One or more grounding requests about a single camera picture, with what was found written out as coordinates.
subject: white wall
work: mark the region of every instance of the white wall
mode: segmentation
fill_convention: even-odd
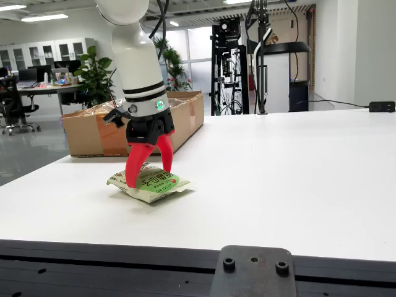
[[[395,101],[395,0],[359,0],[355,103]]]
[[[336,100],[338,0],[318,0],[316,4],[315,92]]]
[[[358,105],[394,100],[396,1],[318,0],[316,11],[315,92]]]
[[[353,103],[355,98],[356,36],[358,32],[358,0],[338,1],[337,71],[335,100]],[[336,109],[354,108],[334,103]]]
[[[99,57],[113,59],[111,50],[111,28],[106,24],[96,9],[67,12],[68,19],[49,20],[38,23],[2,22],[0,45],[29,43],[36,41],[58,40],[67,38],[89,37],[97,43]],[[113,76],[116,96],[122,96],[122,86],[118,73]],[[35,103],[40,110],[35,114],[59,113],[58,97],[36,96]],[[64,112],[81,109],[80,105],[64,106]]]

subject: snack bag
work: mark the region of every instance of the snack bag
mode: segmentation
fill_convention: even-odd
[[[114,174],[107,180],[107,185],[114,184],[120,190],[135,199],[152,203],[174,192],[183,192],[192,184],[173,173],[166,172],[149,163],[144,163],[136,181],[136,189],[128,187],[125,171]]]

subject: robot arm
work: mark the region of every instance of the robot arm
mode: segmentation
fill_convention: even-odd
[[[140,27],[149,0],[97,0],[103,18],[113,27],[113,54],[117,65],[125,102],[110,113],[105,121],[121,115],[129,119],[126,137],[132,146],[126,165],[126,181],[136,187],[136,177],[144,161],[158,146],[164,170],[170,171],[173,149],[170,135],[174,133],[165,84],[157,52],[151,39]]]

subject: black stripe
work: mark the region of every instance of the black stripe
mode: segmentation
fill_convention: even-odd
[[[148,87],[135,88],[134,90],[123,90],[123,91],[124,91],[124,94],[139,94],[139,93],[144,93],[144,92],[148,92],[151,90],[155,90],[156,88],[162,87],[163,85],[165,85],[165,83],[163,81],[161,81],[155,85],[149,85]]]
[[[134,103],[134,102],[143,102],[143,101],[147,101],[147,100],[151,100],[154,98],[157,98],[159,96],[162,96],[166,94],[166,90],[162,90],[161,92],[152,94],[152,95],[148,95],[148,96],[144,96],[144,97],[137,97],[137,98],[125,98],[125,100],[129,103]]]

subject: white table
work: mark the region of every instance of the white table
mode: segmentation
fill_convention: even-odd
[[[396,261],[395,153],[396,114],[206,118],[173,163],[196,191],[149,205],[106,186],[125,158],[66,157],[0,187],[0,238]]]
[[[18,89],[18,92],[22,96],[58,94],[59,107],[61,109],[61,115],[63,115],[62,100],[60,94],[75,93],[76,91],[78,91],[79,88],[79,85],[49,85],[45,88],[21,88]]]

